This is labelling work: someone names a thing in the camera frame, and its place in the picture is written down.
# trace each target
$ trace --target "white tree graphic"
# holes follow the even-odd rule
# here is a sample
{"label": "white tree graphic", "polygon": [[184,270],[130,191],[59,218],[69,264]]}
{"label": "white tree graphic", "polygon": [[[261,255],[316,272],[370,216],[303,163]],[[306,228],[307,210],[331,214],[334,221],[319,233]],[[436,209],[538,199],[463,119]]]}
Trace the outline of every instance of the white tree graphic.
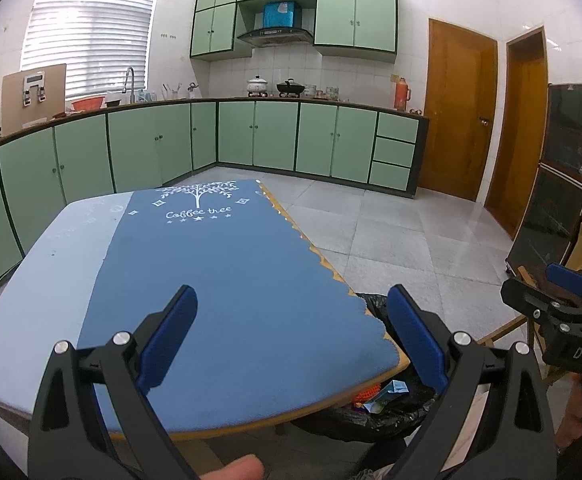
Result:
{"label": "white tree graphic", "polygon": [[235,186],[235,180],[229,180],[228,182],[211,182],[209,184],[191,184],[190,186],[171,186],[163,187],[160,191],[162,192],[162,198],[166,198],[174,193],[185,193],[196,197],[196,208],[200,208],[200,197],[204,193],[219,193],[224,195],[226,198],[231,198],[231,193],[229,191],[235,191],[239,187]]}

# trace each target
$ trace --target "orange plastic bowl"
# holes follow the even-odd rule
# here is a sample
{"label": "orange plastic bowl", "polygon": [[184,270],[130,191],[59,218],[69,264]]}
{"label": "orange plastic bowl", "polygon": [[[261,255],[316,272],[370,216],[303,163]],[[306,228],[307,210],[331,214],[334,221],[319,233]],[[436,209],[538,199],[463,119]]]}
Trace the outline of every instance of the orange plastic bowl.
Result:
{"label": "orange plastic bowl", "polygon": [[100,110],[104,97],[89,97],[88,99],[80,99],[73,103],[73,109],[76,112],[90,112],[91,110]]}

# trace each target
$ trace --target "faucet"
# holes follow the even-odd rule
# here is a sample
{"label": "faucet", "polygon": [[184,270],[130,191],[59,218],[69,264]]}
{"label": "faucet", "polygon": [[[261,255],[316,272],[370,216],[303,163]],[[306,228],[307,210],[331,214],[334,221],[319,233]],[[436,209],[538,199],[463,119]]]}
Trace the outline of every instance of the faucet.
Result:
{"label": "faucet", "polygon": [[122,93],[126,94],[126,84],[129,81],[129,72],[131,73],[131,104],[135,103],[135,71],[133,67],[130,66],[126,69],[126,76],[124,78],[124,86],[122,87]]}

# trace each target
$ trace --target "brown door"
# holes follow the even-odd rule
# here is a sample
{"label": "brown door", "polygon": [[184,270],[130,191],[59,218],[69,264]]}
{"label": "brown door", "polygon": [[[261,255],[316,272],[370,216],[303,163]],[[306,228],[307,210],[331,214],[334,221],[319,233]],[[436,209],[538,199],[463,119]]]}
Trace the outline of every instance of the brown door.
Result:
{"label": "brown door", "polygon": [[429,20],[420,186],[475,200],[488,155],[498,83],[495,40]]}
{"label": "brown door", "polygon": [[506,104],[486,209],[511,238],[529,200],[544,138],[548,67],[544,31],[507,45]]}

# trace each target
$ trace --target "window blind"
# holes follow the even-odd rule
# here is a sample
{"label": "window blind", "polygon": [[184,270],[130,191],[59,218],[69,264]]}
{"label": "window blind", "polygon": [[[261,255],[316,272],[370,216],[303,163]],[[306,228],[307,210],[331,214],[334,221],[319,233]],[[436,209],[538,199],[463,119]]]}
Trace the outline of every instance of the window blind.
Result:
{"label": "window blind", "polygon": [[119,91],[129,66],[145,88],[153,3],[35,0],[20,70],[66,63],[67,98]]}

